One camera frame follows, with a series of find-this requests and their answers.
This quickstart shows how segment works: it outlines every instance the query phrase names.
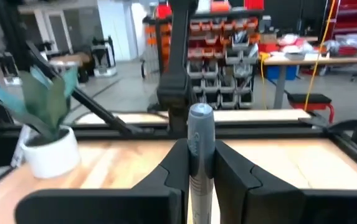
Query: concrete floor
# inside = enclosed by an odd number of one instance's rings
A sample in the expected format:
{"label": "concrete floor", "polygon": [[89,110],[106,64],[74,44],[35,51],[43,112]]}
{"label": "concrete floor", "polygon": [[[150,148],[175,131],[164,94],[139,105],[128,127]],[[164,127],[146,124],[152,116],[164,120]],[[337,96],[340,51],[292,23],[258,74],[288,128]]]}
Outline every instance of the concrete floor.
{"label": "concrete floor", "polygon": [[[146,111],[150,103],[156,101],[155,91],[158,77],[153,76],[143,80],[140,75],[139,62],[118,63],[118,74],[112,78],[92,78],[81,89],[96,102],[111,111]],[[323,93],[333,100],[335,121],[357,119],[357,79],[350,82],[350,76],[357,71],[357,66],[336,69],[324,77],[316,77],[313,93]],[[287,81],[285,89],[290,93],[306,93],[310,84],[309,75],[301,75],[301,79]],[[8,87],[14,94],[21,95],[20,88]],[[262,82],[260,77],[255,79],[254,109],[263,109]],[[269,82],[265,85],[267,107],[274,103],[275,86]],[[283,107],[290,108],[286,96]],[[79,116],[90,112],[77,101],[72,102],[72,111],[66,119],[71,123]],[[328,111],[318,112],[328,117]]]}

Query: wooden table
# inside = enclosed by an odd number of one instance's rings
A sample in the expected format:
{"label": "wooden table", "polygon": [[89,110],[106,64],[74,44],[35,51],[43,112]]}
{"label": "wooden table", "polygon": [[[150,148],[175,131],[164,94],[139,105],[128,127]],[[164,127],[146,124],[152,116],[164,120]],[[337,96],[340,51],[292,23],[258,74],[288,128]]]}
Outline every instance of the wooden table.
{"label": "wooden table", "polygon": [[[146,113],[113,113],[126,123],[168,123],[166,118]],[[296,121],[299,118],[310,118],[304,110],[232,110],[214,111],[216,122],[225,121]],[[103,124],[97,115],[89,113],[76,121],[77,124]]]}
{"label": "wooden table", "polygon": [[[343,57],[343,58],[326,58],[321,57],[318,61],[319,65],[333,65],[333,64],[349,64],[357,63],[357,57]],[[282,108],[283,95],[286,81],[286,67],[289,65],[314,65],[315,60],[289,60],[285,57],[270,57],[264,61],[264,65],[279,65],[280,72],[277,81],[277,88],[275,90],[274,109]]]}
{"label": "wooden table", "polygon": [[[357,164],[327,139],[226,140],[225,143],[298,188],[357,189]],[[174,141],[80,142],[81,164],[53,179],[34,178],[25,164],[0,180],[0,224],[13,224],[18,201],[36,190],[131,188],[161,162],[173,144]],[[189,203],[188,223],[192,223],[191,217]],[[215,193],[212,223],[219,223]]]}

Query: marker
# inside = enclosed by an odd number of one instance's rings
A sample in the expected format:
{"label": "marker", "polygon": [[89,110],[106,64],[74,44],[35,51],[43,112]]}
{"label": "marker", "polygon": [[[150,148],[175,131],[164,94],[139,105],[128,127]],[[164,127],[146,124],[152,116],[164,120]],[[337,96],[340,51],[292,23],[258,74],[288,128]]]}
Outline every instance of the marker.
{"label": "marker", "polygon": [[189,109],[188,147],[191,152],[191,188],[193,224],[210,224],[213,181],[213,157],[216,148],[213,109],[196,103]]}

